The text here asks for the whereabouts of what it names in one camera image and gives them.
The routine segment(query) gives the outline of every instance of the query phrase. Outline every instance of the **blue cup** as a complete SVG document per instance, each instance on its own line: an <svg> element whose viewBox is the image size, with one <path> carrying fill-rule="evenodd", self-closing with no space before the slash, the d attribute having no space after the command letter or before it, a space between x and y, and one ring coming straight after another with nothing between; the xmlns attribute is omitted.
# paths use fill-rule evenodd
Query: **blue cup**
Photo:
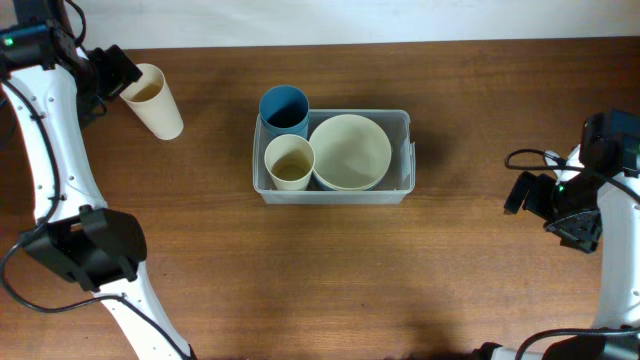
<svg viewBox="0 0 640 360"><path fill-rule="evenodd" d="M260 100L260 118L273 136L293 134L308 139L309 99L291 85L276 86Z"/></svg>

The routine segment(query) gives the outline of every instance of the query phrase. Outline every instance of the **white backdrop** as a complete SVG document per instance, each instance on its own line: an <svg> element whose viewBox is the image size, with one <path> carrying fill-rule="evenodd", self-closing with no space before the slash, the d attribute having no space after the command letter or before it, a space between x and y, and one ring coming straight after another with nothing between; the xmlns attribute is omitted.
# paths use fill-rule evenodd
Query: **white backdrop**
<svg viewBox="0 0 640 360"><path fill-rule="evenodd" d="M640 35L640 0L77 0L87 47ZM74 28L79 21L69 9Z"/></svg>

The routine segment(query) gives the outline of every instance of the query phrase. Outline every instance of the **dishes in bin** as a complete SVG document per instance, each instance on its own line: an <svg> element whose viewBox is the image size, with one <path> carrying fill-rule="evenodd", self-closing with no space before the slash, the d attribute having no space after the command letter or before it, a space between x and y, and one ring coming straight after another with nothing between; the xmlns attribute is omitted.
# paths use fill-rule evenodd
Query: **dishes in bin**
<svg viewBox="0 0 640 360"><path fill-rule="evenodd" d="M375 122L360 115L325 120L311 134L313 174L325 190L371 190L391 164L391 142Z"/></svg>

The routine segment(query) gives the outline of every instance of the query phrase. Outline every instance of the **white cup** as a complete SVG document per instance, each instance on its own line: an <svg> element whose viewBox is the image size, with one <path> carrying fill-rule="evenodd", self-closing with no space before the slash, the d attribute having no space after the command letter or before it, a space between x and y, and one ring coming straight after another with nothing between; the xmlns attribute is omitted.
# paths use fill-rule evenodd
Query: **white cup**
<svg viewBox="0 0 640 360"><path fill-rule="evenodd" d="M278 190L305 190L315 164L313 149L298 135L275 138L264 152L264 164Z"/></svg>
<svg viewBox="0 0 640 360"><path fill-rule="evenodd" d="M120 97L159 139L178 137L184 122L162 70L151 64L137 66L142 77L129 85Z"/></svg>

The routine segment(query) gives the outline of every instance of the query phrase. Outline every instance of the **wooden table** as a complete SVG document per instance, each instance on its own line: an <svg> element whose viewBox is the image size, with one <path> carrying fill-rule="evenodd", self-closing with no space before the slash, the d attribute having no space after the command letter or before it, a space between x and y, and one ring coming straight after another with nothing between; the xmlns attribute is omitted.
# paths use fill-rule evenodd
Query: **wooden table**
<svg viewBox="0 0 640 360"><path fill-rule="evenodd" d="M566 155L588 116L640 113L640 38L128 53L164 70L184 133L160 141L117 101L84 130L87 152L110 207L142 224L155 290L201 359L401 358L590 326L600 252L558 246L530 213L504 216L518 173L503 159L523 147ZM251 181L255 119L261 95L285 83L314 108L409 112L415 191L397 206L266 206ZM12 115L0 116L4 130ZM0 174L4 252L33 226L19 133ZM40 304L89 295L24 254L8 274ZM135 356L102 306L42 315L4 292L0 348L6 359Z"/></svg>

